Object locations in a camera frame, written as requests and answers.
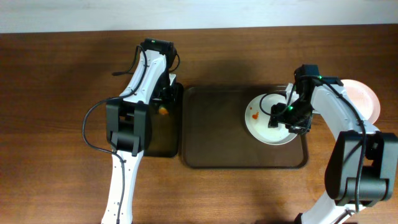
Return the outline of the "yellow green sponge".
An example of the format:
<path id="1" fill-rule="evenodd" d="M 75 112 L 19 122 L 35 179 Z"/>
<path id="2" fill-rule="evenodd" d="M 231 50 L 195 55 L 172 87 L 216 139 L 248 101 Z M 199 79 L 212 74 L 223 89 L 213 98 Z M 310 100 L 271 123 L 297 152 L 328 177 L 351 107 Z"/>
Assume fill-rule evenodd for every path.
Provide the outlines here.
<path id="1" fill-rule="evenodd" d="M 169 111 L 166 107 L 160 106 L 158 109 L 158 114 L 167 115 L 167 114 L 169 114 Z"/>

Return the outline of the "white plate with sauce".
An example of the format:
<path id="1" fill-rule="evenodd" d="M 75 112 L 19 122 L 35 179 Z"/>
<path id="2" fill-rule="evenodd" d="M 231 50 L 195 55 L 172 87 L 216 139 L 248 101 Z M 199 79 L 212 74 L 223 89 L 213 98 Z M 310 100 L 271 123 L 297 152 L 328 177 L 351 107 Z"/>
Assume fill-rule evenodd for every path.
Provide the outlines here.
<path id="1" fill-rule="evenodd" d="M 349 99 L 370 123 L 374 124 L 381 113 L 379 98 L 370 87 L 356 80 L 341 81 L 346 88 Z"/>

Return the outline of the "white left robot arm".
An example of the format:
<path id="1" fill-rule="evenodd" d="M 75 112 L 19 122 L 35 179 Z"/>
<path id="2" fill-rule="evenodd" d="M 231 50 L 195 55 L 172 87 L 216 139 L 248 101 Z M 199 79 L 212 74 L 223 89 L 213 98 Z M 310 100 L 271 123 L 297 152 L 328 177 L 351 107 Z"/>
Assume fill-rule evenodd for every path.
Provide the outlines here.
<path id="1" fill-rule="evenodd" d="M 111 146 L 113 171 L 102 223 L 132 223 L 132 201 L 139 164 L 149 149 L 154 115 L 178 141 L 183 86 L 173 70 L 179 58 L 173 42 L 145 39 L 137 46 L 131 81 L 123 92 L 106 102 L 106 139 Z"/>

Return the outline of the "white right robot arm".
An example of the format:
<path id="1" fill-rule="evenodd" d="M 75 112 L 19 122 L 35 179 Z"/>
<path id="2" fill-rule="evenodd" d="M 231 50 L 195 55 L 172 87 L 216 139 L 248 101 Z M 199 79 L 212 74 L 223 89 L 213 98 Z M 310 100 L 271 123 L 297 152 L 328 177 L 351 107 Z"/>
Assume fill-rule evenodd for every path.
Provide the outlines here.
<path id="1" fill-rule="evenodd" d="M 335 138 L 325 171 L 325 192 L 294 222 L 343 223 L 389 200 L 396 179 L 397 136 L 365 120 L 336 77 L 304 75 L 296 78 L 290 92 L 298 93 L 298 99 L 272 106 L 268 127 L 284 124 L 289 132 L 304 134 L 312 115 L 318 113 Z"/>

